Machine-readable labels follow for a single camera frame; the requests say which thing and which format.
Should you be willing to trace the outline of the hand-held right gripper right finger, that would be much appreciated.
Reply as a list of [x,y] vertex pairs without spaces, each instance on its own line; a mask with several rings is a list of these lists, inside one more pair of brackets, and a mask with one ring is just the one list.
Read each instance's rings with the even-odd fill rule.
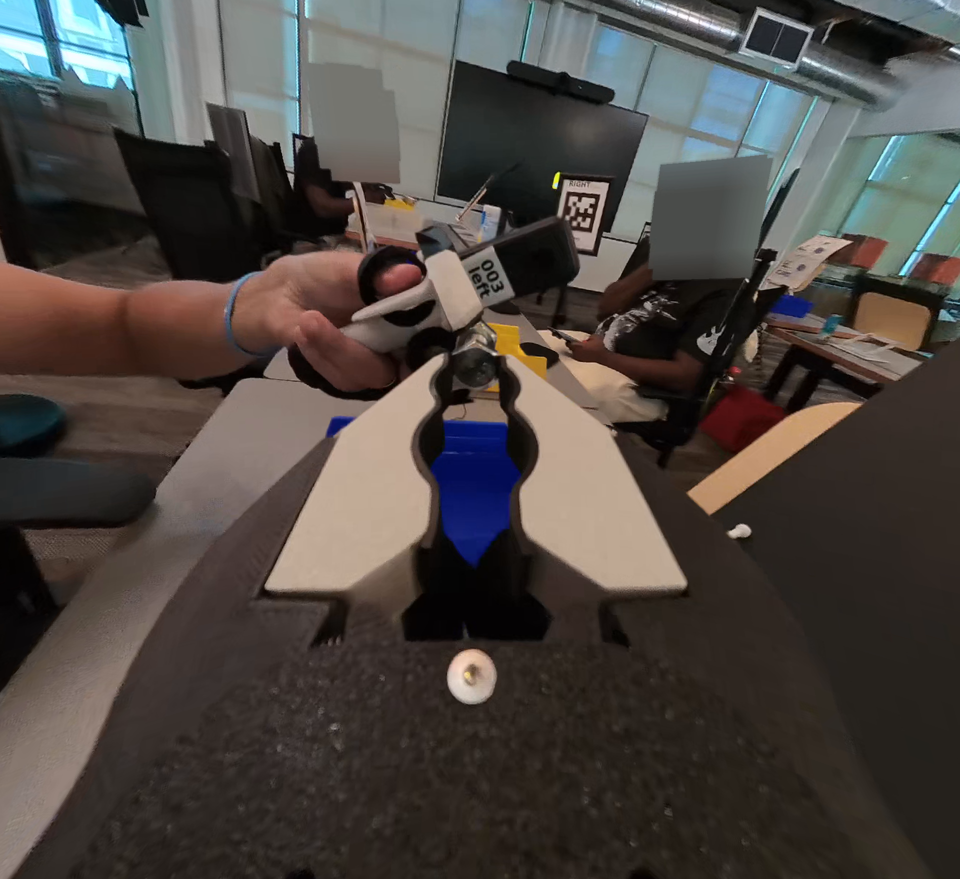
[[527,591],[547,609],[683,595],[687,577],[613,432],[516,357],[500,359],[499,395]]

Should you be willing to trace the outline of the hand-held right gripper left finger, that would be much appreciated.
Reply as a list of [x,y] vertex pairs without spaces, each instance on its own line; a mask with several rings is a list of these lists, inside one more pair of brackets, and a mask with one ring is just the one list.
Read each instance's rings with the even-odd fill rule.
[[416,555],[439,520],[421,450],[444,438],[433,357],[333,438],[318,477],[265,580],[265,593],[350,607],[406,609],[420,594]]

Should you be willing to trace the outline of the blue plastic bin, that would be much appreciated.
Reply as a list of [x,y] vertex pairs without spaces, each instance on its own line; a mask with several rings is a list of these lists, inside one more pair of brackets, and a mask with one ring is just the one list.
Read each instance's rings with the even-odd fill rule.
[[[334,438],[355,418],[335,416]],[[469,577],[494,540],[510,527],[511,496],[520,478],[506,450],[507,427],[493,422],[442,420],[439,453],[427,462],[436,485],[438,524],[419,547],[426,549],[419,573]]]

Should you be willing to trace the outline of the silver metal nut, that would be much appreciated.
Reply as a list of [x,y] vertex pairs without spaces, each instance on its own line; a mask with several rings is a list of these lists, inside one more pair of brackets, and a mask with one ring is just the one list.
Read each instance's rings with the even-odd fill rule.
[[499,355],[486,347],[470,347],[451,355],[454,378],[467,390],[485,390],[498,380]]

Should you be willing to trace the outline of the person's left forearm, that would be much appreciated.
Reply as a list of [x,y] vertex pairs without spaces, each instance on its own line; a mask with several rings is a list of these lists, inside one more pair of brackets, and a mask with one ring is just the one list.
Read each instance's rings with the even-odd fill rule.
[[172,281],[87,285],[3,263],[1,372],[11,375],[216,377],[251,362],[232,345],[230,288]]

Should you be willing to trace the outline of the person's left hand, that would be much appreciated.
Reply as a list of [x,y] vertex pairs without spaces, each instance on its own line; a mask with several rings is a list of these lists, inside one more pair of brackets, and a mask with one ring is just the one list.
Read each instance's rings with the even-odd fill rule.
[[234,344],[256,354],[295,347],[341,392],[392,386],[396,361],[341,331],[364,306],[358,282],[363,261],[353,251],[313,252],[277,260],[247,279],[230,311]]

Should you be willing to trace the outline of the yellow plastic bin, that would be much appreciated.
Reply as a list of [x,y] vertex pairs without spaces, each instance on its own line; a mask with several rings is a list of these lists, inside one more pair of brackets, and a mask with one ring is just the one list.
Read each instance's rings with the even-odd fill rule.
[[482,382],[477,394],[499,393],[498,370],[501,357],[513,357],[542,379],[546,379],[547,357],[536,355],[532,346],[522,343],[522,328],[517,324],[481,322],[478,324],[483,346]]

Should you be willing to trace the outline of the large black screen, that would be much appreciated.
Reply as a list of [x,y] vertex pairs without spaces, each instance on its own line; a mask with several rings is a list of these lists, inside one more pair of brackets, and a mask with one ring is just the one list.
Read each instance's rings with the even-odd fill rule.
[[443,127],[437,197],[483,201],[519,225],[554,215],[557,174],[611,180],[601,231],[612,231],[649,117],[457,60]]

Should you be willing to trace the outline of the red bag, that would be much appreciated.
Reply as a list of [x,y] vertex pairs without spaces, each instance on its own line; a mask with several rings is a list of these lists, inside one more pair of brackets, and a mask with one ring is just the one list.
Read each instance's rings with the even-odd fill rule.
[[702,418],[699,431],[722,451],[738,454],[787,417],[787,412],[745,385],[731,384]]

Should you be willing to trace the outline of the black video bar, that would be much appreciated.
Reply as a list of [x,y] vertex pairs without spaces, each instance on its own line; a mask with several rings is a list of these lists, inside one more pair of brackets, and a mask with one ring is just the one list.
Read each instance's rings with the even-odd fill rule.
[[615,90],[565,71],[555,71],[530,65],[519,60],[507,63],[506,74],[513,81],[524,83],[553,96],[565,96],[593,105],[610,105]]

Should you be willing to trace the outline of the blue wristband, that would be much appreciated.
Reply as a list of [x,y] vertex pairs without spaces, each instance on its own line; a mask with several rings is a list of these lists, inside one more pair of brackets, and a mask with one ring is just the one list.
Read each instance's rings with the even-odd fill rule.
[[273,355],[273,352],[268,350],[266,352],[258,352],[250,350],[245,346],[241,345],[238,341],[236,334],[234,332],[234,313],[236,308],[236,303],[241,292],[244,290],[245,286],[253,279],[258,278],[262,274],[261,270],[248,272],[241,277],[237,278],[230,286],[229,292],[226,297],[225,303],[222,309],[222,333],[226,345],[235,353],[240,354],[251,360],[261,360],[265,358],[270,358]]

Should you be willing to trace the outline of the black office chair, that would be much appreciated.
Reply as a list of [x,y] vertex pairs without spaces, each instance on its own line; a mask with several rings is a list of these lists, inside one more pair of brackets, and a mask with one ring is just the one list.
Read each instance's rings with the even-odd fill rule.
[[262,254],[232,188],[226,153],[113,129],[127,176],[174,280],[225,284]]
[[293,188],[283,165],[282,153],[256,136],[249,137],[250,157],[258,198],[253,201],[254,222],[265,253],[290,254],[295,235],[288,228],[287,206]]

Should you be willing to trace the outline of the wooden side table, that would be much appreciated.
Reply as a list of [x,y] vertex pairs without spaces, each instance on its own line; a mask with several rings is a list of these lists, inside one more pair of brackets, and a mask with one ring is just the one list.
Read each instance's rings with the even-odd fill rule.
[[809,405],[814,393],[824,385],[867,401],[927,361],[925,356],[905,354],[897,348],[876,359],[858,357],[842,348],[840,340],[820,339],[809,323],[782,317],[769,316],[764,327],[768,339],[786,347],[762,390],[764,398],[776,402],[790,376],[802,371],[802,378],[784,406],[790,413]]

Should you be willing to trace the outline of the white ceiling vent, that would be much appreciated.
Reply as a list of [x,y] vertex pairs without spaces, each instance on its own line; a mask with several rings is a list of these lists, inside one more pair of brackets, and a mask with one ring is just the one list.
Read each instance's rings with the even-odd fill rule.
[[756,8],[739,41],[738,54],[796,71],[808,50],[814,27],[762,7]]

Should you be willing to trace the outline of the wooden chair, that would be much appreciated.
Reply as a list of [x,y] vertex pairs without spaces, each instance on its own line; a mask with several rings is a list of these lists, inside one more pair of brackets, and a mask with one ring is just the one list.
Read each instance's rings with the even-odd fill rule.
[[894,341],[908,350],[928,350],[947,299],[942,286],[862,273],[851,289],[845,320],[849,328]]

